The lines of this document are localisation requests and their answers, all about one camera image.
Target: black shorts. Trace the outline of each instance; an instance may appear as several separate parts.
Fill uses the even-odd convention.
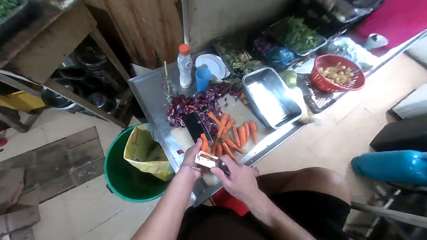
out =
[[[348,239],[342,230],[350,213],[350,205],[345,201],[332,195],[314,191],[279,193],[274,194],[270,199],[316,239]],[[220,223],[221,218],[227,219],[228,223],[224,226],[215,224],[213,229],[209,229],[212,226],[210,218],[215,218],[215,223]],[[238,227],[234,226],[227,229],[230,220],[237,222]],[[240,217],[231,209],[218,206],[201,205],[196,208],[190,207],[185,211],[178,239],[197,239],[194,234],[195,231],[211,233],[208,237],[204,236],[204,239],[211,239],[211,237],[212,239],[227,239],[227,237],[222,237],[221,234],[223,233],[226,236],[254,236],[256,233],[261,237],[253,239],[271,239],[263,225],[251,212]]]

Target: hand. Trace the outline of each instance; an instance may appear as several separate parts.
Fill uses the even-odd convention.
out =
[[[196,144],[194,144],[191,148],[185,151],[184,160],[182,161],[182,163],[198,167],[195,160],[196,160],[196,154],[200,152],[201,147],[202,147],[202,139],[199,138],[197,139]],[[184,172],[186,173],[194,174],[194,177],[196,179],[202,176],[202,172],[197,169],[194,169],[188,166],[182,166],[179,171],[181,171],[181,169],[185,169]]]
[[[258,188],[252,168],[235,163],[227,155],[220,156],[219,158],[228,167],[230,176],[227,177],[224,172],[217,167],[212,167],[211,173],[222,182],[227,192],[244,203],[251,201],[253,198],[256,198],[259,193],[262,193]]]

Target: stainless steel tray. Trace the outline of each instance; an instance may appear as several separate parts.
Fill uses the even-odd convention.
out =
[[[243,76],[242,83],[252,113],[266,126],[280,129],[302,117],[300,106],[282,78],[271,67]]]
[[[318,45],[317,47],[315,47],[315,48],[313,48],[311,50],[305,51],[305,52],[295,51],[295,49],[293,49],[292,47],[290,47],[285,41],[282,41],[279,38],[279,35],[276,34],[275,31],[274,31],[274,27],[278,27],[278,26],[280,26],[282,24],[286,24],[289,19],[290,19],[290,17],[287,17],[287,18],[284,18],[284,19],[276,22],[275,24],[273,24],[269,28],[267,28],[266,31],[268,32],[268,34],[270,34],[272,37],[274,37],[279,43],[281,43],[282,45],[284,45],[285,47],[287,47],[289,50],[293,51],[295,54],[300,55],[300,56],[306,56],[306,55],[309,55],[310,53],[318,50],[319,48],[323,47],[324,45],[326,45],[328,43],[328,40],[326,38],[324,38],[321,35],[317,34],[316,37],[318,37],[318,38],[320,38],[320,39],[323,40],[322,44]]]

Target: white plate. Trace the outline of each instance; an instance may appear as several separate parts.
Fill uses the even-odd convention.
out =
[[[217,64],[218,64],[218,66],[220,66],[220,67],[224,67],[224,69],[225,69],[225,75],[224,75],[224,78],[226,78],[226,77],[228,77],[228,76],[230,76],[230,70],[228,70],[228,68],[227,68],[227,66],[225,65],[225,63],[224,63],[224,61],[219,57],[219,56],[217,56],[217,55],[215,55],[215,54],[204,54],[207,58],[210,58],[210,59],[212,59],[212,60],[214,60]]]
[[[203,54],[196,59],[196,68],[201,66],[207,67],[217,80],[221,80],[230,75],[224,62],[220,57],[214,54]]]
[[[200,67],[207,67],[209,71],[211,71],[211,74],[213,75],[211,77],[211,80],[223,78],[223,75],[221,75],[220,67],[212,59],[203,58],[203,57],[201,58],[201,56],[199,56],[196,59],[196,68],[200,68]]]

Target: chopped red cabbage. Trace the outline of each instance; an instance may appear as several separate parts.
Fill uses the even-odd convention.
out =
[[[206,92],[199,92],[194,97],[186,98],[182,94],[178,95],[170,100],[169,108],[166,112],[167,122],[171,127],[185,127],[182,117],[192,112],[199,113],[200,119],[208,129],[209,134],[214,138],[218,129],[216,123],[208,116],[208,113],[211,111],[215,117],[219,118],[222,111],[218,99],[224,97],[227,93],[237,99],[240,90],[241,84],[239,82],[232,85],[223,82],[206,90]]]

